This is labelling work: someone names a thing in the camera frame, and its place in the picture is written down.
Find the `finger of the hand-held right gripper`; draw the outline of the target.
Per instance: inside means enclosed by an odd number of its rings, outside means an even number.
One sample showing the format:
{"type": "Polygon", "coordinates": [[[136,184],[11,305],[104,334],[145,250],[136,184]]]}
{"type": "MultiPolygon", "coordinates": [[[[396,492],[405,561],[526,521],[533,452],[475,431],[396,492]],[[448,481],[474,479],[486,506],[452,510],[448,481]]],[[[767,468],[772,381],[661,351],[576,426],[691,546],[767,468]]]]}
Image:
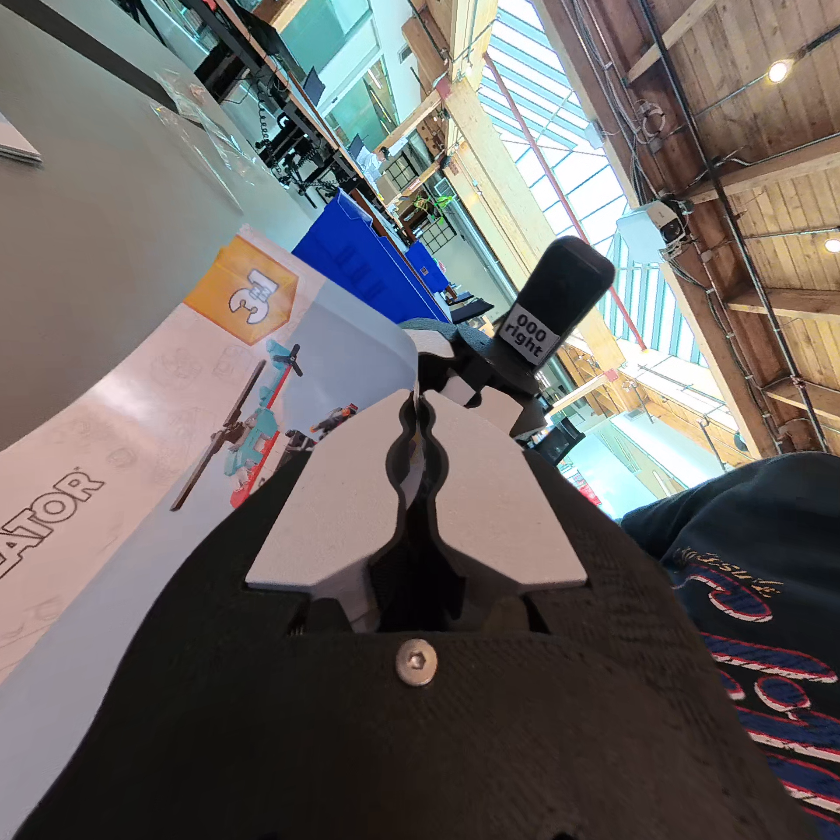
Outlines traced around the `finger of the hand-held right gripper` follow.
{"type": "Polygon", "coordinates": [[[435,319],[410,319],[402,330],[413,341],[416,353],[415,393],[441,392],[456,375],[455,351],[450,342],[452,325],[435,319]]]}
{"type": "Polygon", "coordinates": [[[444,396],[451,402],[463,407],[479,407],[484,399],[484,391],[490,389],[470,385],[459,375],[450,376],[444,386],[444,396]]]}

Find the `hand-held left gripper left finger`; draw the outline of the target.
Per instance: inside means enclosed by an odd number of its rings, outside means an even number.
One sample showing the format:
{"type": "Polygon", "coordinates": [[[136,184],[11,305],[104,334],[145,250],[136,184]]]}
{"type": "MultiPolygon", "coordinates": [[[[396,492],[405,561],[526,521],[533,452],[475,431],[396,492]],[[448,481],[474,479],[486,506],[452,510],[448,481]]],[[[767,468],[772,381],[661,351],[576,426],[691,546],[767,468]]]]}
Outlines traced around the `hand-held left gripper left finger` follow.
{"type": "Polygon", "coordinates": [[[396,542],[419,487],[415,392],[398,390],[331,432],[245,576],[250,590],[337,601],[351,623],[377,609],[370,564],[396,542]]]}

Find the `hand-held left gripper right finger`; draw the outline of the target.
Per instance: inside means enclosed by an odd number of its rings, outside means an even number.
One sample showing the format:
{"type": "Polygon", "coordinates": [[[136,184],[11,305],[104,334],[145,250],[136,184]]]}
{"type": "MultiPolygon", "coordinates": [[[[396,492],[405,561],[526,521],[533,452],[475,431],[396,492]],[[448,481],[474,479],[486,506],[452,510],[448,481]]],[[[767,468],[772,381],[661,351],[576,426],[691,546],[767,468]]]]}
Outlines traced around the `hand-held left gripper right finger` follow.
{"type": "Polygon", "coordinates": [[[522,448],[439,392],[420,397],[433,579],[452,625],[480,625],[499,601],[576,589],[588,575],[522,448]]]}

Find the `helicopter cover instruction booklet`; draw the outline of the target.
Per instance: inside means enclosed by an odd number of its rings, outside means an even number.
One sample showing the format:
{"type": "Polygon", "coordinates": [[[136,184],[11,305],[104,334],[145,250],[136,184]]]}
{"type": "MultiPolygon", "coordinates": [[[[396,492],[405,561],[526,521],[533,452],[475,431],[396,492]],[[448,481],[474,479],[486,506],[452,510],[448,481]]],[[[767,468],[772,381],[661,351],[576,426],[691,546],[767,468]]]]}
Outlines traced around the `helicopter cover instruction booklet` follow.
{"type": "Polygon", "coordinates": [[[154,511],[225,518],[288,429],[408,390],[410,336],[253,228],[124,361],[2,452],[1,679],[154,511]]]}

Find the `blue plastic bin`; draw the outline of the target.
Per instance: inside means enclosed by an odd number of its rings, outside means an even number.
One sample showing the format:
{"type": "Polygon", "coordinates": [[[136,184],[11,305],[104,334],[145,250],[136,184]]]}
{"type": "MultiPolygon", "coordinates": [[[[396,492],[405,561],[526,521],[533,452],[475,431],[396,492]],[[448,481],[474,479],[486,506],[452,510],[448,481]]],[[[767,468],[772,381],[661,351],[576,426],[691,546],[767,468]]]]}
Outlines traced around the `blue plastic bin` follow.
{"type": "Polygon", "coordinates": [[[374,219],[344,191],[324,207],[291,252],[395,323],[449,322],[448,315],[374,219]]]}

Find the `long wooden workbench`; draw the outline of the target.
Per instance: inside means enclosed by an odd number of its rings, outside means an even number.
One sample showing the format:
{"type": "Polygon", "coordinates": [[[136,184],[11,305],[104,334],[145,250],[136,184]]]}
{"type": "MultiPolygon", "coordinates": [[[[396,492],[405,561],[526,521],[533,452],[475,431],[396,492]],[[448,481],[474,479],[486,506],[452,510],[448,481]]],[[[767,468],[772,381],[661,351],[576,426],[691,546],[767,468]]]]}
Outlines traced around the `long wooden workbench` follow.
{"type": "Polygon", "coordinates": [[[404,227],[371,182],[357,160],[322,118],[305,87],[288,71],[279,54],[264,49],[266,38],[257,35],[230,2],[186,1],[202,24],[213,32],[216,46],[196,73],[204,87],[221,102],[238,85],[248,82],[267,118],[279,130],[257,138],[256,150],[263,163],[307,200],[310,192],[332,196],[340,188],[394,227],[399,238],[410,244],[414,236],[404,227]]]}

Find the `person's dark printed sweatshirt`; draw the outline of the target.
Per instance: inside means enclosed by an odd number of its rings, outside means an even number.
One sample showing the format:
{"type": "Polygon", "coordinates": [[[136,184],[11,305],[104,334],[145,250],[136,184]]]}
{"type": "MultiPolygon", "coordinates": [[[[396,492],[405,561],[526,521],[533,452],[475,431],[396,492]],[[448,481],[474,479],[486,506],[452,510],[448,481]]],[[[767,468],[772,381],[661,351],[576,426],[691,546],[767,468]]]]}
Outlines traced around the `person's dark printed sweatshirt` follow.
{"type": "Polygon", "coordinates": [[[628,512],[742,728],[820,838],[839,838],[839,462],[752,462],[628,512]]]}

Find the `clear plastic bag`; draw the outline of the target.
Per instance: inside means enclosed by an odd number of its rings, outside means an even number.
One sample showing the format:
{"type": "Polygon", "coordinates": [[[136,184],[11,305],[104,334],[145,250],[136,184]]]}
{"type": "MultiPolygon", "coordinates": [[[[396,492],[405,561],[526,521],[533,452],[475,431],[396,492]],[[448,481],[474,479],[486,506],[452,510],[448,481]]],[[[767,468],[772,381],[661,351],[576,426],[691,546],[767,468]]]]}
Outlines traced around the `clear plastic bag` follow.
{"type": "Polygon", "coordinates": [[[256,149],[214,116],[212,107],[217,103],[201,83],[189,81],[169,68],[156,71],[153,79],[169,104],[151,104],[150,108],[177,141],[180,156],[217,196],[243,217],[245,209],[226,176],[231,175],[235,184],[246,186],[252,192],[260,167],[256,149]]]}

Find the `car cover instruction booklet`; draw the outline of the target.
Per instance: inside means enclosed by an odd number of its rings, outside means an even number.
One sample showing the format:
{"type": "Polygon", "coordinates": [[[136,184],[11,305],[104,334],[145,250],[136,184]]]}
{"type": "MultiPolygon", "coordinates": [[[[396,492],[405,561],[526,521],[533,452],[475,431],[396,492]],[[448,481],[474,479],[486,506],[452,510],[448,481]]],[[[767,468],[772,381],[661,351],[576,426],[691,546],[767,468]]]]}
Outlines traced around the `car cover instruction booklet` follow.
{"type": "Polygon", "coordinates": [[[2,113],[0,122],[1,157],[27,165],[42,165],[41,154],[2,113]]]}

